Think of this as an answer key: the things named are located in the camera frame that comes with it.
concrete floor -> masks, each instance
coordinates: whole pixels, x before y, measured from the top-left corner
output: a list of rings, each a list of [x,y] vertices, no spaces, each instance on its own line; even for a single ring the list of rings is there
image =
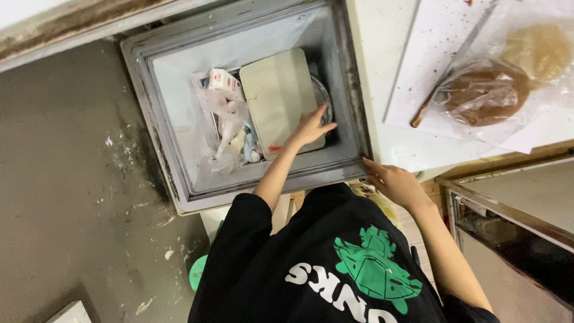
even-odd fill
[[[0,74],[0,181],[0,321],[75,300],[95,323],[187,320],[209,242],[173,210],[117,44]]]

wooden handle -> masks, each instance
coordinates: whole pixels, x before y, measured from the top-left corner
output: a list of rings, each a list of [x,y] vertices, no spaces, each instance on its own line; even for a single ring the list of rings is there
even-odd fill
[[[417,114],[415,114],[414,118],[410,121],[411,127],[416,128],[416,127],[418,127],[419,124],[421,124],[421,121],[422,121],[421,114],[426,109],[426,107],[429,105],[429,103],[431,102],[432,96],[435,93],[436,89],[439,87],[439,84],[440,83],[437,83],[437,85],[435,85],[435,88],[432,89],[429,96],[426,98],[425,102],[423,102],[421,107],[418,108]]]

plastic wrap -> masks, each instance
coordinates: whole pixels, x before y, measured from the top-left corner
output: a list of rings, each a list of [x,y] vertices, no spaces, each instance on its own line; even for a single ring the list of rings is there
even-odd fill
[[[249,110],[245,101],[227,101],[221,93],[209,89],[199,89],[202,104],[210,113],[218,116],[220,143],[215,153],[203,155],[208,160],[211,171],[231,172],[241,164],[240,152],[245,143],[243,130],[249,119]]]
[[[480,127],[511,123],[529,94],[529,79],[522,69],[503,61],[482,59],[457,69],[437,88],[433,102],[443,107],[442,115]]]
[[[541,111],[572,106],[573,43],[574,1],[500,0],[425,119],[447,118],[466,139],[503,143]]]

green graphic print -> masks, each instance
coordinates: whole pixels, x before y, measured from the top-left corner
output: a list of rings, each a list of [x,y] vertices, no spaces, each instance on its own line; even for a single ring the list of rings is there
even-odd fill
[[[405,300],[420,294],[422,283],[408,279],[410,274],[389,260],[396,245],[389,241],[386,231],[371,226],[360,230],[361,246],[335,239],[335,250],[341,258],[336,268],[342,274],[349,274],[359,290],[370,297],[391,301],[402,314],[408,308]]]

person's right hand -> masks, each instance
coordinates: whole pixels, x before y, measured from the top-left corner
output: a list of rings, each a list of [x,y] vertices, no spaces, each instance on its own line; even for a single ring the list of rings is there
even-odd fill
[[[328,125],[321,126],[321,118],[329,105],[325,102],[323,105],[317,108],[312,113],[303,117],[297,129],[291,134],[291,136],[286,140],[286,143],[295,144],[298,148],[303,147],[303,145],[310,144],[321,137],[322,134],[327,133],[337,127],[337,123],[332,122]]]
[[[371,169],[367,175],[367,181],[409,213],[412,214],[419,207],[434,205],[414,175],[407,170],[396,166],[380,165],[366,158],[363,158],[363,162]]]

